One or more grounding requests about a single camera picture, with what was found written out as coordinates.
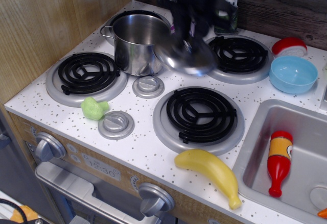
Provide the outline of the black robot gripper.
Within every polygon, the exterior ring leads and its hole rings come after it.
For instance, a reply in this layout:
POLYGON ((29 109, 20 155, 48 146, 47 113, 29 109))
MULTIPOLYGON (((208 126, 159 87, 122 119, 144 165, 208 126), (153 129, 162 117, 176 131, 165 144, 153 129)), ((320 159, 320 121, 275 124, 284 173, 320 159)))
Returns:
POLYGON ((216 22, 217 11, 226 11, 229 16, 236 9, 225 0, 158 0, 171 11, 178 45, 183 45, 189 36, 190 24, 195 22, 194 38, 202 39, 208 34, 209 26, 216 22))

